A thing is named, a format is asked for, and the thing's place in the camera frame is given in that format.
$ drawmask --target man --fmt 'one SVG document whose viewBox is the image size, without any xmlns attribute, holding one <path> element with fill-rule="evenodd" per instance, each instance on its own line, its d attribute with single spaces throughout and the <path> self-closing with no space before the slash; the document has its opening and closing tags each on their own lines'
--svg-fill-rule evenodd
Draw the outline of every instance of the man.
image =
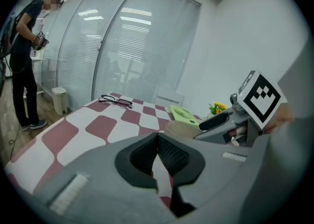
<svg viewBox="0 0 314 224">
<path fill-rule="evenodd" d="M 41 40 L 31 32 L 41 10 L 56 10 L 62 4 L 61 0 L 34 0 L 20 14 L 16 31 L 19 35 L 11 50 L 10 67 L 12 69 L 13 103 L 16 116 L 23 131 L 28 128 L 44 127 L 46 120 L 39 120 L 37 114 L 37 84 L 35 82 L 30 58 L 31 46 L 40 46 Z M 26 117 L 23 93 L 27 90 L 26 103 L 28 117 Z"/>
</svg>

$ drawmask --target green object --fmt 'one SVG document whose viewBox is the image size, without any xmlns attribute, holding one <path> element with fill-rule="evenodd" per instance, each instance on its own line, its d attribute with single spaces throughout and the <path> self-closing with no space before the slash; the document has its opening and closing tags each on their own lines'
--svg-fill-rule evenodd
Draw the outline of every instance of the green object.
<svg viewBox="0 0 314 224">
<path fill-rule="evenodd" d="M 197 119 L 186 109 L 183 109 L 179 106 L 170 105 L 169 110 L 177 121 L 197 126 L 200 124 Z"/>
</svg>

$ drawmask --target small white bin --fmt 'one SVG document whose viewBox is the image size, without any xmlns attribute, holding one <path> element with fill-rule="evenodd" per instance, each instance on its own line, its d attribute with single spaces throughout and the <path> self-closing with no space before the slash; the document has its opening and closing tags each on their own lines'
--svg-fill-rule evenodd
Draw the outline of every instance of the small white bin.
<svg viewBox="0 0 314 224">
<path fill-rule="evenodd" d="M 55 112 L 62 116 L 63 112 L 68 112 L 67 91 L 65 88 L 56 87 L 52 89 L 52 98 Z"/>
</svg>

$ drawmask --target wooden floor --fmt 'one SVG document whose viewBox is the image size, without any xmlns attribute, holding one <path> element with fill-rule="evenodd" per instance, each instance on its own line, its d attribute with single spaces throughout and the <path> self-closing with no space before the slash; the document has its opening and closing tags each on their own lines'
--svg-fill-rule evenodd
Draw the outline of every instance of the wooden floor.
<svg viewBox="0 0 314 224">
<path fill-rule="evenodd" d="M 47 95 L 37 96 L 37 112 L 40 119 L 46 119 L 47 125 L 42 129 L 31 130 L 23 132 L 19 130 L 17 140 L 15 142 L 12 156 L 14 156 L 20 149 L 22 149 L 28 142 L 30 142 L 39 133 L 44 131 L 47 127 L 57 122 L 63 116 L 59 116 L 53 107 L 52 98 Z M 4 167 L 10 160 L 11 150 L 13 145 L 9 145 L 10 140 L 14 140 L 19 129 L 19 122 L 15 115 L 13 99 L 12 99 L 12 80 L 5 81 L 2 97 L 0 97 L 0 161 Z"/>
</svg>

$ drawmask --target white blind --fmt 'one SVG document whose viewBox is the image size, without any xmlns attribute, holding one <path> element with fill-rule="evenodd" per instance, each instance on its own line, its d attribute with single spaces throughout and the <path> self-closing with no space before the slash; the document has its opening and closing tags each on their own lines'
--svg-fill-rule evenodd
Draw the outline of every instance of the white blind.
<svg viewBox="0 0 314 224">
<path fill-rule="evenodd" d="M 52 94 L 51 89 L 55 87 L 55 70 L 61 41 L 71 17 L 81 1 L 69 0 L 62 5 L 58 12 L 50 13 L 46 17 L 50 20 L 48 23 L 51 24 L 51 29 L 49 30 L 48 25 L 44 25 L 44 30 L 47 31 L 45 35 L 49 40 L 49 44 L 44 49 L 43 58 L 45 60 L 42 62 L 41 86 L 50 95 Z"/>
<path fill-rule="evenodd" d="M 191 0 L 126 0 L 105 37 L 94 98 L 116 92 L 153 102 L 175 90 L 200 5 Z"/>
<path fill-rule="evenodd" d="M 57 65 L 57 85 L 66 88 L 68 105 L 91 101 L 101 41 L 123 0 L 83 0 L 66 29 Z"/>
</svg>

